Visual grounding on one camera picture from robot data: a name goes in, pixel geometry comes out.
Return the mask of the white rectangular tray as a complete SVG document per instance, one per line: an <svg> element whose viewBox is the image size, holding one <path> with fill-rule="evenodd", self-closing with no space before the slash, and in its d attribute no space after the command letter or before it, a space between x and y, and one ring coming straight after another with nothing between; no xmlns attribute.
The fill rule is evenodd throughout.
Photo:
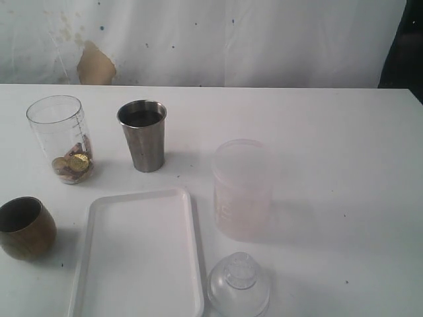
<svg viewBox="0 0 423 317"><path fill-rule="evenodd" d="M87 209L70 316L201 316L189 193L112 195Z"/></svg>

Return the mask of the dark object at right edge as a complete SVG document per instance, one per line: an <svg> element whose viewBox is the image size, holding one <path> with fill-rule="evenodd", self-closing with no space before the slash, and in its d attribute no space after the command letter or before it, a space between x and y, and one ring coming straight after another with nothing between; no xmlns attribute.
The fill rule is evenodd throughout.
<svg viewBox="0 0 423 317"><path fill-rule="evenodd" d="M422 0L407 1L379 88L406 88L422 101Z"/></svg>

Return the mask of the stainless steel cup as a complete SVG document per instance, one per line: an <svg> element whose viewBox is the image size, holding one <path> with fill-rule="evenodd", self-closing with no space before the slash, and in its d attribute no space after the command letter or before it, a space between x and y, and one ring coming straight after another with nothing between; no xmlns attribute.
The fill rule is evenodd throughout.
<svg viewBox="0 0 423 317"><path fill-rule="evenodd" d="M154 100L135 100L117 112L132 162L140 172L154 172L165 162L167 109Z"/></svg>

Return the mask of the brown wooden cup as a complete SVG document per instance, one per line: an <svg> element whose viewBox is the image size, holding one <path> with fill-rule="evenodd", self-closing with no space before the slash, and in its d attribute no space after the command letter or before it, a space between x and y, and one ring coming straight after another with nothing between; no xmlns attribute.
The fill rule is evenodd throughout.
<svg viewBox="0 0 423 317"><path fill-rule="evenodd" d="M1 248L16 260L34 260L54 244L57 227L35 197L18 197L1 206Z"/></svg>

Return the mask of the clear plastic measuring cup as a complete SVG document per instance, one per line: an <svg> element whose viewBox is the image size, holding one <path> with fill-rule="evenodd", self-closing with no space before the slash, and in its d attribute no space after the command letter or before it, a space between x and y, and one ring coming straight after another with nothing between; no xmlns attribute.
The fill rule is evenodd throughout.
<svg viewBox="0 0 423 317"><path fill-rule="evenodd" d="M82 142L83 134L89 137L82 103L74 96L42 98L28 107L26 117L53 173L52 161Z"/></svg>

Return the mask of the brown chocolate pieces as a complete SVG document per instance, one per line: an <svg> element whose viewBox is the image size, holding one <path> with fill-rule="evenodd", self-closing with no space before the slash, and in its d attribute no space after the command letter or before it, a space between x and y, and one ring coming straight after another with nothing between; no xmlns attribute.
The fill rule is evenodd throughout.
<svg viewBox="0 0 423 317"><path fill-rule="evenodd" d="M91 141L86 134L83 134L83 141L74 144L74 146L70 150L68 150L68 152L66 152L66 154L63 157L67 159L67 163L68 163L68 160L71 156L73 156L74 154L79 154L79 153L85 153L89 157L90 166L88 167L88 169L86 169L83 172L74 172L70 169L69 166L65 168L65 170L61 172L60 174L56 174L54 172L59 177L59 179L65 184L73 185L73 184L81 183L85 181L87 178L89 178L91 174L93 173L93 168L94 168L93 152L91 147Z"/></svg>

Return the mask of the frosted plastic container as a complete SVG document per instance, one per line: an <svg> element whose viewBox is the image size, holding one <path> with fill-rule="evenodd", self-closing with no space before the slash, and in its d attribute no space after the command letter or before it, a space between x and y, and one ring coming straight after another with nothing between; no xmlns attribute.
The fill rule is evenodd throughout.
<svg viewBox="0 0 423 317"><path fill-rule="evenodd" d="M274 154L260 141L234 139L212 158L215 223L227 237L252 241L268 222L276 175Z"/></svg>

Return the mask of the clear dome lid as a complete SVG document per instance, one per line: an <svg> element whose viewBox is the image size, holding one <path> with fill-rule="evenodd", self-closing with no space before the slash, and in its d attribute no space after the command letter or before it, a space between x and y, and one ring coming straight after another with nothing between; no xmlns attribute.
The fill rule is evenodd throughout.
<svg viewBox="0 0 423 317"><path fill-rule="evenodd" d="M235 252L211 270L207 295L222 316L264 316L270 301L270 280L250 254Z"/></svg>

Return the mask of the gold coin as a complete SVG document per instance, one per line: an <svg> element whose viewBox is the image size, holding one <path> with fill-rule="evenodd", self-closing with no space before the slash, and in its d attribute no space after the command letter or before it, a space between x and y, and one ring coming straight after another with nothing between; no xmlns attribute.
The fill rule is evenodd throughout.
<svg viewBox="0 0 423 317"><path fill-rule="evenodd" d="M68 166L74 172L83 172L90 166L90 159L85 153L74 154L69 158Z"/></svg>
<svg viewBox="0 0 423 317"><path fill-rule="evenodd" d="M64 157L57 157L52 161L52 168L56 174L60 174L68 167L67 159Z"/></svg>

